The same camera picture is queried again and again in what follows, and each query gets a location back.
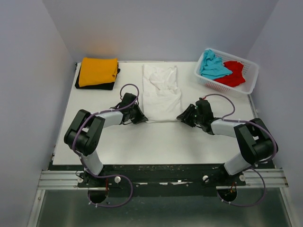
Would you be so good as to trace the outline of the white t shirt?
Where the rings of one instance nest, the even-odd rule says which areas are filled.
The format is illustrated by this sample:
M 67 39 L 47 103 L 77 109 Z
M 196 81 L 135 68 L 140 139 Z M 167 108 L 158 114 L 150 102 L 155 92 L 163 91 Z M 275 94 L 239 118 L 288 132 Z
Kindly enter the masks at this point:
M 147 123 L 174 122 L 181 114 L 177 67 L 143 65 L 143 112 Z

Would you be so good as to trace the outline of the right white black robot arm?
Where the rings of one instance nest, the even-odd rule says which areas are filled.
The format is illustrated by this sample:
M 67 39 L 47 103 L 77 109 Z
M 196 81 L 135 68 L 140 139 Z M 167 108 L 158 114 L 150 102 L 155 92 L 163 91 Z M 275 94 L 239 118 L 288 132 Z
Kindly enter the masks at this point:
M 221 164 L 218 171 L 204 181 L 229 185 L 235 175 L 253 165 L 267 162 L 278 152 L 278 145 L 260 118 L 250 121 L 228 120 L 214 117 L 210 103 L 198 100 L 179 116 L 177 120 L 190 127 L 199 127 L 210 135 L 223 135 L 237 140 L 240 152 Z

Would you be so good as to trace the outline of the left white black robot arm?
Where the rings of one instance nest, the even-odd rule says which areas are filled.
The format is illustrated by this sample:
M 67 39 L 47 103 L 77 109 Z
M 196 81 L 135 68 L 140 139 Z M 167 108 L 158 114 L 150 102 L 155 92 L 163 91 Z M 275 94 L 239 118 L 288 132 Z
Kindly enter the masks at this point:
M 83 172 L 78 174 L 78 184 L 82 187 L 100 187 L 114 179 L 116 184 L 131 180 L 114 171 L 113 165 L 102 163 L 97 153 L 101 133 L 105 128 L 124 125 L 126 122 L 139 124 L 147 118 L 138 105 L 138 95 L 125 93 L 122 100 L 114 107 L 97 113 L 79 110 L 72 120 L 63 141 L 78 156 Z

